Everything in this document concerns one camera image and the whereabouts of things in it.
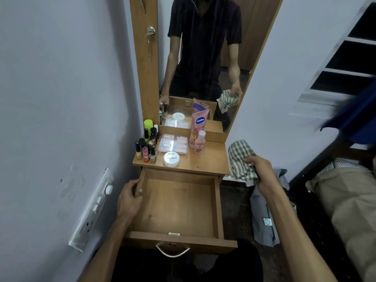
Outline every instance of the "wooden drawer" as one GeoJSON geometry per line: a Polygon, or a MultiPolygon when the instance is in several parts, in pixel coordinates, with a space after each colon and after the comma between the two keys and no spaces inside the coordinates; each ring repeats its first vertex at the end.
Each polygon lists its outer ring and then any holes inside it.
{"type": "Polygon", "coordinates": [[[124,245],[156,248],[172,254],[227,253],[237,242],[223,237],[219,178],[144,167],[137,189],[143,203],[124,245]]]}

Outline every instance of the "towel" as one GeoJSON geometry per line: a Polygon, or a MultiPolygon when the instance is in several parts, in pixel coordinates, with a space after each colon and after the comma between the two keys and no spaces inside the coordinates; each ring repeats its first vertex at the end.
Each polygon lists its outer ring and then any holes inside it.
{"type": "Polygon", "coordinates": [[[256,153],[249,147],[244,139],[233,142],[228,148],[230,159],[230,175],[246,182],[246,186],[253,186],[259,181],[255,167],[243,161],[249,155],[256,153]]]}
{"type": "Polygon", "coordinates": [[[227,109],[235,105],[238,101],[238,96],[230,97],[231,90],[224,90],[221,97],[217,99],[218,107],[222,113],[227,112],[227,109]]]}

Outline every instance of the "drawer handle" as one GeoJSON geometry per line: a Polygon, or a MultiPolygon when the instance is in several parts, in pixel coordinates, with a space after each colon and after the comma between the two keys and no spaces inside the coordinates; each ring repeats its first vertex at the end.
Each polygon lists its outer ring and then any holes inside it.
{"type": "Polygon", "coordinates": [[[183,251],[182,253],[178,254],[178,255],[169,255],[165,252],[163,252],[162,249],[159,248],[159,246],[155,246],[157,248],[157,250],[159,250],[162,254],[164,254],[165,256],[169,257],[169,258],[176,258],[176,257],[179,257],[179,256],[182,256],[183,254],[185,254],[188,250],[190,250],[190,248],[188,247],[185,251],[183,251]]]}

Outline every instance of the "pink bottle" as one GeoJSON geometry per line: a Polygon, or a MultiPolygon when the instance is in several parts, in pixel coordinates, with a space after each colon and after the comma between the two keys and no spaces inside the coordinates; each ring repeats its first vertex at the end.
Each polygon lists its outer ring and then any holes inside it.
{"type": "Polygon", "coordinates": [[[205,135],[206,132],[204,130],[199,131],[199,136],[194,142],[194,153],[195,154],[200,154],[202,151],[202,148],[204,147],[205,144],[205,135]]]}

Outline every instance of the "human hand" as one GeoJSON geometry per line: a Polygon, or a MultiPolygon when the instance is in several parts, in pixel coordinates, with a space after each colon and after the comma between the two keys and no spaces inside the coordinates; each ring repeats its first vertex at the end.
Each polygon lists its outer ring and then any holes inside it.
{"type": "Polygon", "coordinates": [[[265,196],[266,193],[280,187],[269,160],[258,155],[250,155],[244,158],[243,161],[252,163],[255,166],[257,174],[260,177],[260,182],[257,184],[257,187],[262,195],[265,196]]]}
{"type": "Polygon", "coordinates": [[[161,97],[159,98],[159,102],[168,105],[170,103],[169,94],[162,91],[161,97]]]}
{"type": "Polygon", "coordinates": [[[241,97],[243,95],[243,91],[240,88],[240,83],[237,81],[231,86],[230,97],[234,97],[235,95],[238,96],[237,104],[239,104],[241,97]]]}
{"type": "Polygon", "coordinates": [[[132,219],[140,209],[143,200],[141,197],[142,189],[136,191],[134,196],[132,194],[132,187],[138,182],[140,182],[140,179],[130,180],[124,185],[117,203],[118,218],[132,219]]]}

